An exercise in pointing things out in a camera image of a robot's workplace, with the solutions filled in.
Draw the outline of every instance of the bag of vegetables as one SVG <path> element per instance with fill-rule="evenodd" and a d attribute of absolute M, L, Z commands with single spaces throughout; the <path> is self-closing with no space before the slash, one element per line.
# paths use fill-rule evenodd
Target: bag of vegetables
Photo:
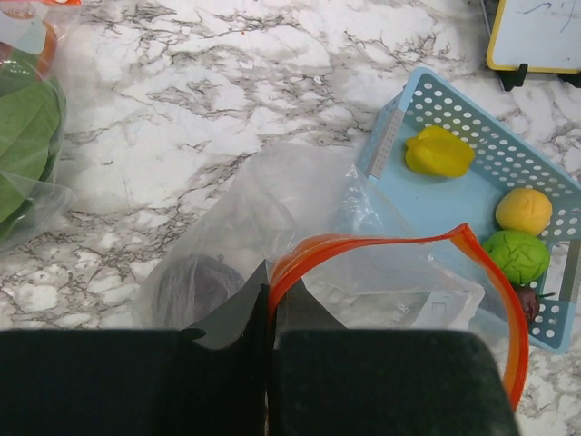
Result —
<path fill-rule="evenodd" d="M 0 252 L 48 230 L 74 198 L 54 184 L 66 104 L 50 73 L 63 10 L 0 0 Z"/>

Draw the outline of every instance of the yellow toy fruit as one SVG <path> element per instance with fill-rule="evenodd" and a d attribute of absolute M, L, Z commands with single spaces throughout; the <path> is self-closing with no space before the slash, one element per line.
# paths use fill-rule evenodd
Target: yellow toy fruit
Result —
<path fill-rule="evenodd" d="M 437 125 L 409 138 L 406 146 L 406 164 L 420 174 L 461 177 L 468 172 L 475 156 L 468 144 Z"/>
<path fill-rule="evenodd" d="M 534 189 L 517 188 L 500 201 L 497 221 L 504 230 L 516 230 L 537 236 L 548 226 L 553 205 Z"/>

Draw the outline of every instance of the orange bag rim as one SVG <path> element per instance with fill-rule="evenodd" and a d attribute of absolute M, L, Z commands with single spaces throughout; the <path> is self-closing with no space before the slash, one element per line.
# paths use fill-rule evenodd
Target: orange bag rim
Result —
<path fill-rule="evenodd" d="M 301 241 L 291 252 L 282 256 L 271 267 L 271 292 L 269 295 L 269 319 L 273 320 L 276 308 L 285 293 L 303 275 L 327 260 L 354 250 L 372 245 L 393 245 L 406 243 L 434 243 L 449 240 L 472 261 L 487 272 L 488 278 L 496 286 L 507 313 L 509 327 L 509 349 L 503 384 L 510 404 L 517 409 L 527 379 L 528 367 L 528 327 L 517 294 L 500 268 L 488 257 L 480 246 L 478 238 L 468 224 L 461 224 L 450 232 L 428 238 L 382 238 L 360 237 L 346 233 L 324 233 Z"/>

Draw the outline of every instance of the ziplock bag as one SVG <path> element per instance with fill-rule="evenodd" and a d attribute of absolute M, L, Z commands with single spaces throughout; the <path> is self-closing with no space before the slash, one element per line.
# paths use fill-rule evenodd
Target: ziplock bag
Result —
<path fill-rule="evenodd" d="M 73 194 L 54 184 L 65 98 L 51 76 L 77 0 L 0 0 L 0 252 L 47 230 Z"/>
<path fill-rule="evenodd" d="M 185 328 L 239 291 L 267 259 L 271 317 L 303 277 L 348 327 L 475 332 L 497 357 L 516 405 L 528 342 L 510 284 L 467 226 L 414 239 L 353 159 L 341 149 L 291 144 L 248 159 L 230 190 L 143 284 L 137 320 L 143 327 Z"/>

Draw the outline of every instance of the yellow whiteboard frame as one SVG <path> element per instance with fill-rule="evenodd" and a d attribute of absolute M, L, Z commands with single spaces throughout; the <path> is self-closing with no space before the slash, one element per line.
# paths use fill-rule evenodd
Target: yellow whiteboard frame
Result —
<path fill-rule="evenodd" d="M 491 70 L 496 71 L 516 71 L 520 65 L 497 65 L 494 63 L 493 54 L 494 48 L 497 45 L 498 31 L 500 30 L 502 16 L 505 12 L 505 5 L 507 0 L 500 0 L 498 5 L 497 14 L 494 19 L 494 26 L 492 28 L 492 33 L 490 35 L 490 43 L 488 43 L 487 49 L 487 65 Z M 530 73 L 551 73 L 551 74 L 577 74 L 581 73 L 581 70 L 567 69 L 567 68 L 546 68 L 538 66 L 529 66 L 528 71 Z"/>

